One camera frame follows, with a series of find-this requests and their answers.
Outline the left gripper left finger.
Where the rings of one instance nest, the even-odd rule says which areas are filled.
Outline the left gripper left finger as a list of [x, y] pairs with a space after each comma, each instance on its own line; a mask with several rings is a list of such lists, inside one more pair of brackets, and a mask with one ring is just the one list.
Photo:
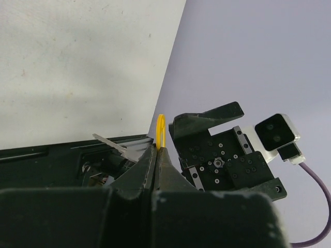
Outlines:
[[138, 199], [152, 186], [156, 158], [156, 146], [150, 145], [139, 161], [111, 183], [110, 187], [124, 200]]

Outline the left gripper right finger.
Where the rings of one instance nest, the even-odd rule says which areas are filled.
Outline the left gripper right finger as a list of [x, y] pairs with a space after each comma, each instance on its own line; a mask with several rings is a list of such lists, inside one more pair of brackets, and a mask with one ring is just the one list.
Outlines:
[[164, 192], [198, 192], [173, 166], [168, 150], [165, 147], [161, 147], [157, 152], [154, 190]]

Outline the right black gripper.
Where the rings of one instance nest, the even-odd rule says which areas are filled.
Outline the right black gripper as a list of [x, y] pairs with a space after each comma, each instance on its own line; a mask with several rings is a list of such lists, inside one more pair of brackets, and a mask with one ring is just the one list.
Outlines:
[[211, 135], [210, 128], [244, 116], [234, 101], [202, 113], [183, 113], [169, 124], [183, 176], [199, 191], [254, 191], [280, 200], [287, 192], [240, 127]]

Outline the silver key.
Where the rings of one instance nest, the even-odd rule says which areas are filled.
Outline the silver key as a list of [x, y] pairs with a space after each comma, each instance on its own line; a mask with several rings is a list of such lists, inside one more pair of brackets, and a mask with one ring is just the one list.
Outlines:
[[117, 143], [114, 143], [96, 133], [92, 134], [92, 136], [93, 136], [93, 138], [97, 139], [98, 141], [116, 149], [123, 158], [125, 158], [131, 162], [137, 163], [141, 157], [141, 155], [137, 151], [128, 150], [127, 148], [124, 148], [121, 145], [118, 145]]

